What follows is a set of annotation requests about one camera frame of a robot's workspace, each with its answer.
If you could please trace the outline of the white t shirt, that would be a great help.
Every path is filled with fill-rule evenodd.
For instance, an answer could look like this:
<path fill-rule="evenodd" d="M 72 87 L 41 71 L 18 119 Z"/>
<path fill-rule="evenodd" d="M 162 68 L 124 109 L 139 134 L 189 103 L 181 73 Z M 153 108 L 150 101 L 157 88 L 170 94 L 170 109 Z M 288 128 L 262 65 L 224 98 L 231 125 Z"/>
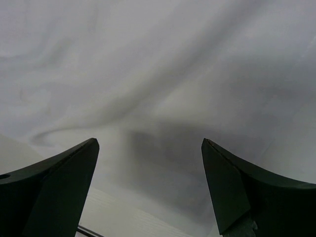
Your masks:
<path fill-rule="evenodd" d="M 261 158 L 315 92 L 315 37 L 313 0 L 3 0 L 0 132 L 96 137 L 96 189 L 209 216 L 203 138 Z"/>

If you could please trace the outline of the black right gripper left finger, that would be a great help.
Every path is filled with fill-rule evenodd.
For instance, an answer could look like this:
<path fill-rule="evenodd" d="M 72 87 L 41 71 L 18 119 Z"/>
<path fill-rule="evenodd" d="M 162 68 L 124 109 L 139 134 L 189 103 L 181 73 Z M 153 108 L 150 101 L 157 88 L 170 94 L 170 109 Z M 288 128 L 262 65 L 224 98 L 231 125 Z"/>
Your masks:
<path fill-rule="evenodd" d="M 0 176 L 2 237 L 75 236 L 99 154 L 90 138 Z"/>

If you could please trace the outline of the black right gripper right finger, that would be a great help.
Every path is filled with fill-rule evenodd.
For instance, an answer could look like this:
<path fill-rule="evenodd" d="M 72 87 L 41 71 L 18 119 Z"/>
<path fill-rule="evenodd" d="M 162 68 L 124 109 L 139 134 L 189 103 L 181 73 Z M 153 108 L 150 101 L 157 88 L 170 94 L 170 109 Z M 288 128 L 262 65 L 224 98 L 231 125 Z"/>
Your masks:
<path fill-rule="evenodd" d="M 265 170 L 209 139 L 201 151 L 220 235 L 315 236 L 315 184 Z"/>

